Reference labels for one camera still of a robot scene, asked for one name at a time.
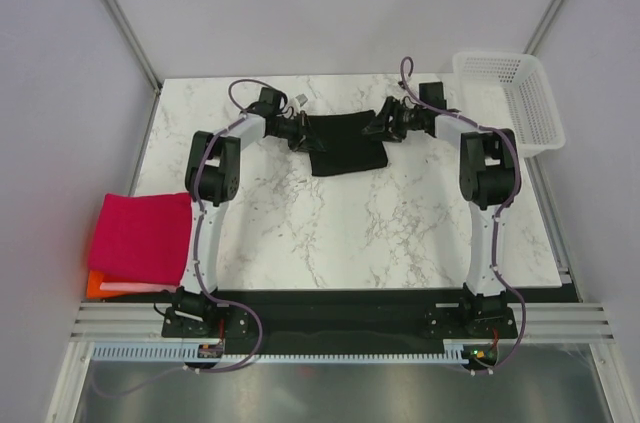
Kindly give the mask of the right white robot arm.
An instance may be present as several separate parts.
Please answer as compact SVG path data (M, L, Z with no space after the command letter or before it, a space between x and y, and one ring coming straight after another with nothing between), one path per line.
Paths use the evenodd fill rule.
M459 188L471 215L470 265L458 306L430 315L438 333L451 330L470 338L515 338L511 292L499 266L506 212L521 188L515 136L509 129L482 130L450 110L441 82L418 85L418 102L408 106L389 96L362 130L373 141L401 142L410 131L423 131L458 151Z

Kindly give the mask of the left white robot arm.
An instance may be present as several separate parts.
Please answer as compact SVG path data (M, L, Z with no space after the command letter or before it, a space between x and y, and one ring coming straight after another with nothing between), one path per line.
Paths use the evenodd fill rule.
M262 82L257 101L241 106L236 121L215 133L194 134L185 174L193 224L188 262L178 289L164 311L164 338L212 338L232 304L220 301L217 262L224 217L240 187L241 153L267 136L287 142L293 152L324 152L326 145L301 111L287 115L289 99Z

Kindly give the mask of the black t shirt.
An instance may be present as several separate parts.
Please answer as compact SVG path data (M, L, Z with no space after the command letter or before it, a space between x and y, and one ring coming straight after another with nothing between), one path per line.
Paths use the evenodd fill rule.
M305 116L301 147L309 155L314 177L331 177L382 169L388 157L381 141L363 134L375 112Z

